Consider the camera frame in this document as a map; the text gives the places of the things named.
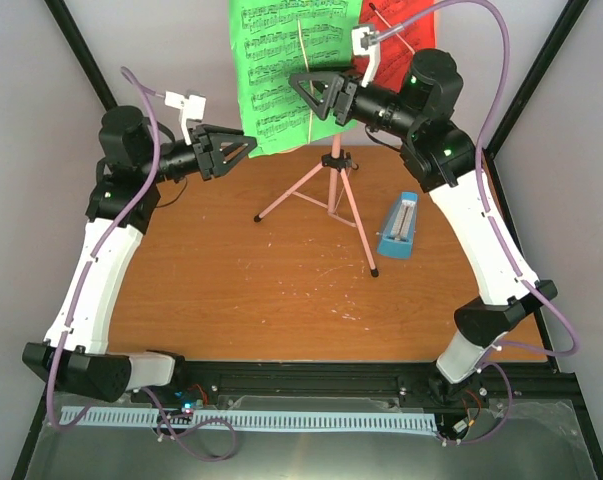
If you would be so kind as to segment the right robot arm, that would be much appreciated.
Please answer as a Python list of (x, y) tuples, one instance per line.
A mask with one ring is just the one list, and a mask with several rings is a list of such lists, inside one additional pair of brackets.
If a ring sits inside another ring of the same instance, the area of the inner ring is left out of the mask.
[(455, 311), (457, 330), (436, 368), (447, 384), (463, 382), (557, 288), (522, 258), (490, 195), (480, 153), (451, 120), (463, 87), (455, 61), (438, 49), (418, 51), (399, 91), (342, 71), (293, 73), (289, 84), (321, 120), (356, 120), (400, 139), (404, 166), (452, 227), (479, 295)]

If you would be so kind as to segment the red sheet music page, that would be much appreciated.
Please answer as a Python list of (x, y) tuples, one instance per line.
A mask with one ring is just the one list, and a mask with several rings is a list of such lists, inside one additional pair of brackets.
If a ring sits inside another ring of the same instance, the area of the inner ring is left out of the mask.
[[(429, 0), (363, 1), (359, 23), (372, 24), (376, 30), (385, 31), (432, 5), (433, 1)], [(381, 62), (374, 82), (399, 91), (414, 54), (435, 46), (434, 15), (429, 14), (382, 42)]]

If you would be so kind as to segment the pink music stand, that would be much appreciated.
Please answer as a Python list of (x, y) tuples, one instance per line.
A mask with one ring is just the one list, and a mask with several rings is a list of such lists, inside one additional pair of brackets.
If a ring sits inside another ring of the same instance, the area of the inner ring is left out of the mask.
[[(323, 155), (319, 163), (317, 163), (304, 176), (297, 180), (291, 187), (285, 190), (270, 205), (268, 205), (261, 212), (257, 213), (254, 216), (253, 221), (255, 223), (261, 222), (267, 215), (272, 213), (279, 205), (292, 196), (314, 204), (325, 210), (328, 217), (357, 230), (370, 275), (373, 278), (378, 278), (379, 270), (372, 253), (370, 242), (368, 240), (349, 179), (350, 173), (357, 169), (358, 167), (353, 162), (351, 154), (342, 148), (342, 135), (334, 135), (332, 137), (331, 151)], [(300, 192), (300, 188), (308, 181), (313, 179), (322, 170), (327, 170), (329, 172), (326, 202), (321, 202)], [(346, 196), (348, 205), (350, 207), (352, 215), (351, 220), (345, 219), (338, 214), (339, 204), (343, 195)]]

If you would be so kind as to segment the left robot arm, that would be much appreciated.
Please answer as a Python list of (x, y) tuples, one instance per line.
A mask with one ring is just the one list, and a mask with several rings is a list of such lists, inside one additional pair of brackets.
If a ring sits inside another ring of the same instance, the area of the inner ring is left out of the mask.
[(66, 298), (40, 342), (26, 343), (23, 363), (53, 388), (114, 402), (153, 386), (167, 402), (182, 400), (189, 378), (182, 357), (162, 351), (108, 353), (113, 308), (130, 261), (160, 201), (158, 184), (198, 173), (220, 178), (257, 147), (241, 130), (199, 124), (184, 137), (154, 144), (152, 124), (135, 106), (104, 114), (104, 152), (86, 210), (84, 241)]

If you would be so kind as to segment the blue metronome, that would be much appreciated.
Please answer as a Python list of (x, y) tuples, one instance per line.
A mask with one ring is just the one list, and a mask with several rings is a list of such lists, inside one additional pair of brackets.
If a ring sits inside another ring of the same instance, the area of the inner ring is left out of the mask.
[(407, 260), (412, 255), (416, 227), (418, 195), (402, 192), (378, 232), (377, 253), (381, 256)]

